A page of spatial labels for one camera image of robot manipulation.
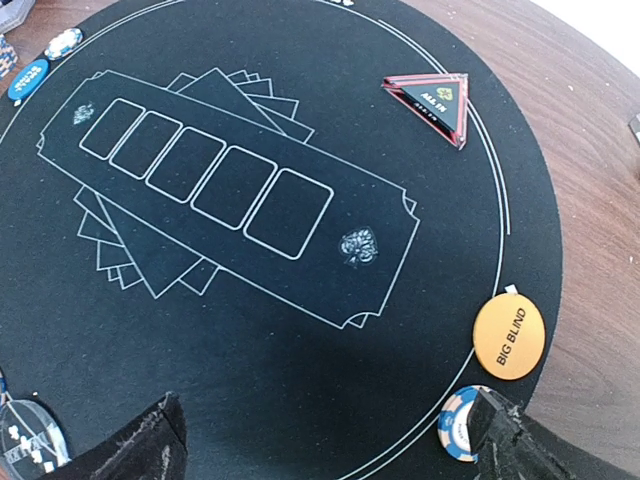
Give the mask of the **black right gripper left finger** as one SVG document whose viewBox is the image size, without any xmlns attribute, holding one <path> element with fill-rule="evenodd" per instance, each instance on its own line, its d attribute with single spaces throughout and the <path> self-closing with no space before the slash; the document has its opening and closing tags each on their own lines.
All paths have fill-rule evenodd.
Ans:
<svg viewBox="0 0 640 480">
<path fill-rule="evenodd" d="M 179 396 L 166 393 L 109 439 L 46 474 L 46 479 L 183 480 L 187 426 Z"/>
</svg>

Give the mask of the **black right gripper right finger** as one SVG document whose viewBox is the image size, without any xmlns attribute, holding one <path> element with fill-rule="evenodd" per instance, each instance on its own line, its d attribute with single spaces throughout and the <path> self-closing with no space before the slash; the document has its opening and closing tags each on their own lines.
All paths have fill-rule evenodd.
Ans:
<svg viewBox="0 0 640 480">
<path fill-rule="evenodd" d="M 495 391 L 481 390 L 467 420 L 478 479 L 633 479 L 561 439 Z"/>
</svg>

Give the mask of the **orange round dealer button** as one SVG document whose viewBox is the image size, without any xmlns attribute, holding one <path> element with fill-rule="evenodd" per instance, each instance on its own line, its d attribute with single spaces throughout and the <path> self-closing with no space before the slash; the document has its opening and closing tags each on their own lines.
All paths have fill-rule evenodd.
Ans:
<svg viewBox="0 0 640 480">
<path fill-rule="evenodd" d="M 472 341 L 475 355 L 487 372 L 514 381 L 529 375 L 541 360 L 546 327 L 531 300 L 522 294 L 503 293 L 479 310 Z"/>
</svg>

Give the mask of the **red triangular button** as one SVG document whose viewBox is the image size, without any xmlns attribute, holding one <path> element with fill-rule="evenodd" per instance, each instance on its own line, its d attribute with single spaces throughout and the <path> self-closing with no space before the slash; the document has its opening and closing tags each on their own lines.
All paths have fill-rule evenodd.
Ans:
<svg viewBox="0 0 640 480">
<path fill-rule="evenodd" d="M 387 76 L 382 88 L 457 150 L 464 148 L 469 97 L 466 73 Z"/>
</svg>

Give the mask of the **blue round blind button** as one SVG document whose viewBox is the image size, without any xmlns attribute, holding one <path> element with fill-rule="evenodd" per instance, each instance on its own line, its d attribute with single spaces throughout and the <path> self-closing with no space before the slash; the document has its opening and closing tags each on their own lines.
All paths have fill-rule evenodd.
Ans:
<svg viewBox="0 0 640 480">
<path fill-rule="evenodd" d="M 12 81 L 8 89 L 8 98 L 17 103 L 22 102 L 44 81 L 48 72 L 47 59 L 38 59 L 30 63 Z"/>
</svg>

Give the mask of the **single blue-white poker chip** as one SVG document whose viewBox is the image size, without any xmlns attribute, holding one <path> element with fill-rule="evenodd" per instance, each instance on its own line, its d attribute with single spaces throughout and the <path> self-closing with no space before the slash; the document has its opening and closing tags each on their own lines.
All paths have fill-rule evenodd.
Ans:
<svg viewBox="0 0 640 480">
<path fill-rule="evenodd" d="M 66 29 L 50 40 L 44 54 L 51 61 L 64 58 L 80 45 L 83 38 L 79 28 Z"/>
</svg>

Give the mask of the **clear acrylic dealer puck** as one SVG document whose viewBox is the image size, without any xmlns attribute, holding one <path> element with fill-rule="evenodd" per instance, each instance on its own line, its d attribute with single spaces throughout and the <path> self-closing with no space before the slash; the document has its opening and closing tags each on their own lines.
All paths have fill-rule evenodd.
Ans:
<svg viewBox="0 0 640 480">
<path fill-rule="evenodd" d="M 40 403 L 11 400 L 1 408 L 1 466 L 10 479 L 39 479 L 70 461 L 62 429 Z"/>
</svg>

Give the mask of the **black round poker mat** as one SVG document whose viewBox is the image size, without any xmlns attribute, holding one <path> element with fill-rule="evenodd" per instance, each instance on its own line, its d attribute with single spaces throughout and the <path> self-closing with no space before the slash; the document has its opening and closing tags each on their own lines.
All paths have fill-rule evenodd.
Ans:
<svg viewBox="0 0 640 480">
<path fill-rule="evenodd" d="M 475 317 L 518 293 L 552 335 L 563 280 L 496 74 L 401 1 L 120 1 L 80 28 L 1 100 L 6 403 L 75 459 L 174 392 L 191 479 L 473 478 L 442 404 L 539 379 L 489 374 Z M 469 77 L 462 150 L 382 88 L 445 73 Z"/>
</svg>

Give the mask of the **blue-backed playing card deck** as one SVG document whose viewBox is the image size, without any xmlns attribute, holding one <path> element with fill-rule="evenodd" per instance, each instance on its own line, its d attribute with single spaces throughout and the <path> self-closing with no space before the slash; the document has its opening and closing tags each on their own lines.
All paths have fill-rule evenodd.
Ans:
<svg viewBox="0 0 640 480">
<path fill-rule="evenodd" d="M 0 8 L 0 32 L 6 34 L 21 26 L 32 8 L 35 0 L 2 0 Z"/>
</svg>

